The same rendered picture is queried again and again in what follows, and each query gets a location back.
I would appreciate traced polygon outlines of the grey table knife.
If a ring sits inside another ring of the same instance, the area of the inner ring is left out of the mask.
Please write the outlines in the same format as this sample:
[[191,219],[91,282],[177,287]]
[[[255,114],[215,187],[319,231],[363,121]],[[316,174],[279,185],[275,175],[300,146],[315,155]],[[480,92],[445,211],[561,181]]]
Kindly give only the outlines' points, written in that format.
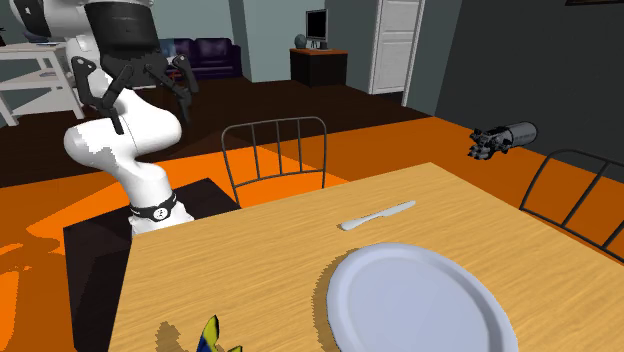
[[373,219],[376,219],[376,218],[380,218],[380,217],[388,217],[388,216],[395,215],[397,213],[400,213],[402,211],[405,211],[405,210],[413,207],[414,205],[415,205],[415,201],[414,200],[403,202],[403,203],[400,203],[400,204],[395,205],[393,207],[384,209],[382,211],[375,212],[373,214],[369,214],[369,215],[366,215],[366,216],[363,216],[363,217],[359,217],[359,218],[356,218],[356,219],[345,221],[343,223],[340,223],[338,225],[338,227],[341,230],[343,230],[343,231],[350,231],[350,230],[352,230],[352,229],[354,229],[354,228],[356,228],[356,227],[358,227],[358,226],[360,226],[360,225],[362,225],[362,224],[364,224],[364,223],[366,223],[366,222],[368,222],[370,220],[373,220]]

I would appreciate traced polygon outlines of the yellow and blue object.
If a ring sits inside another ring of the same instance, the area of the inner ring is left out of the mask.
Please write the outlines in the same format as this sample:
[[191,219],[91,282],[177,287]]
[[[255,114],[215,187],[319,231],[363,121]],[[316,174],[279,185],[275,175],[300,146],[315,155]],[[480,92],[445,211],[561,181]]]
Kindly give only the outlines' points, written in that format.
[[202,330],[196,352],[219,352],[217,349],[219,335],[219,319],[213,315]]

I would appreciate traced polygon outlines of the dark cabinet with monitor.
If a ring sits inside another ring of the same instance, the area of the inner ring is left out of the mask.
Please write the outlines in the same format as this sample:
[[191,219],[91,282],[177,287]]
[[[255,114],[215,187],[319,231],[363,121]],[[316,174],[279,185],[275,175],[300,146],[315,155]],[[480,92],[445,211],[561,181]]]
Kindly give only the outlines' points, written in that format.
[[328,47],[328,10],[305,13],[305,33],[290,50],[291,79],[308,87],[345,85],[348,52]]

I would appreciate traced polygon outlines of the grey cylinder with dark parts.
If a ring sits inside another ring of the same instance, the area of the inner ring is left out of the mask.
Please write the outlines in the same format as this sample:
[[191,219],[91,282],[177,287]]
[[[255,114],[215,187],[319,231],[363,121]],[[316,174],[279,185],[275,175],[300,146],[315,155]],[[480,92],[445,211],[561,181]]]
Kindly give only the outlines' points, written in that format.
[[470,134],[474,144],[468,155],[476,160],[489,160],[496,152],[507,154],[511,148],[532,143],[537,135],[538,129],[531,122],[497,126],[487,131],[475,129]]

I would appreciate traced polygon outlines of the dark robot stand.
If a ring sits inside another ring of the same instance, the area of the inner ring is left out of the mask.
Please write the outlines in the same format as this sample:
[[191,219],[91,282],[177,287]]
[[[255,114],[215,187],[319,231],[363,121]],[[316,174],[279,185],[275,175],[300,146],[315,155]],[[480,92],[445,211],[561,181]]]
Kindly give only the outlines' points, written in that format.
[[[195,219],[240,209],[209,178],[175,189]],[[63,229],[73,344],[77,352],[108,352],[132,243],[129,205]],[[155,352],[183,349],[171,323],[159,323],[151,338]]]

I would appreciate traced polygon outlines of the wooden dining table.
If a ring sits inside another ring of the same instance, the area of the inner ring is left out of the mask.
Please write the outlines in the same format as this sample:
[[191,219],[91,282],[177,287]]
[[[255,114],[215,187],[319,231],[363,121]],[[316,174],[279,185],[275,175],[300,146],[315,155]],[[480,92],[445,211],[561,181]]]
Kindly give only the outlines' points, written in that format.
[[224,347],[327,352],[317,303],[330,266],[378,242],[419,245],[471,272],[520,352],[624,352],[623,265],[432,163],[136,236],[109,351],[155,352],[164,322],[190,351],[216,315]]

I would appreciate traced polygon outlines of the pale grey plate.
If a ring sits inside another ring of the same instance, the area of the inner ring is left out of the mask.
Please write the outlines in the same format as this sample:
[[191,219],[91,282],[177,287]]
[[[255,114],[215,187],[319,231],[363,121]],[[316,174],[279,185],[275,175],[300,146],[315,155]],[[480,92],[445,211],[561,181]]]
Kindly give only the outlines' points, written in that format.
[[326,312],[340,352],[519,352],[494,295],[459,264],[415,245],[347,255],[329,279]]

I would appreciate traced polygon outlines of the dark purple sofa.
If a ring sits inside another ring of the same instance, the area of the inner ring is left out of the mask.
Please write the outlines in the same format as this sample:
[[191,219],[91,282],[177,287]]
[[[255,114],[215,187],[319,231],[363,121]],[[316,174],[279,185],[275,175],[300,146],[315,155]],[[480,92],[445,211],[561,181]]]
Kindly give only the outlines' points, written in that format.
[[242,75],[241,48],[229,38],[170,38],[159,42],[166,57],[184,54],[197,80]]

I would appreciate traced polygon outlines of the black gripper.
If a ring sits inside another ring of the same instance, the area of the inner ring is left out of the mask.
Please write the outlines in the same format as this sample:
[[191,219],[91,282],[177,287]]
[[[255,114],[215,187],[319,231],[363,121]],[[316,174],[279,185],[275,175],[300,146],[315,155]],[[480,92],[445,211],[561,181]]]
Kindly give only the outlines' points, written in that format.
[[95,63],[74,56],[71,65],[80,101],[95,107],[101,116],[110,118],[115,132],[123,135],[114,107],[118,96],[125,87],[147,87],[158,82],[174,93],[181,118],[189,123],[189,106],[199,86],[184,54],[176,55],[172,64],[186,85],[177,85],[165,74],[168,61],[161,53],[148,1],[97,1],[85,4],[84,9],[100,53],[100,66],[113,80],[102,97],[95,97],[88,82],[88,76],[96,70]]

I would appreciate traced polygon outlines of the white door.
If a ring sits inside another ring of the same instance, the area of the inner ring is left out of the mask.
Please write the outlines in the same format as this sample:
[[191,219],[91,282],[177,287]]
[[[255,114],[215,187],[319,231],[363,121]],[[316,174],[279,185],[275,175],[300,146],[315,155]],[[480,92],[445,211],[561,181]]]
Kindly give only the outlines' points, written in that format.
[[425,1],[378,1],[368,88],[370,94],[405,90]]

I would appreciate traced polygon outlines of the white side table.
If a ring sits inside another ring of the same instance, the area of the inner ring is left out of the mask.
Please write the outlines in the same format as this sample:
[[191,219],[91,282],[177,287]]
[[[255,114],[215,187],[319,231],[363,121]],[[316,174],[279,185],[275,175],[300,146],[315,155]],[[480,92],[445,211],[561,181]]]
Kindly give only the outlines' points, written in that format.
[[[23,115],[72,111],[79,120],[85,118],[79,99],[73,91],[59,58],[66,45],[11,44],[0,47],[0,61],[36,60],[39,69],[7,80],[0,80],[0,116],[8,126],[17,126]],[[4,91],[50,89],[46,94],[11,109],[4,99]]]

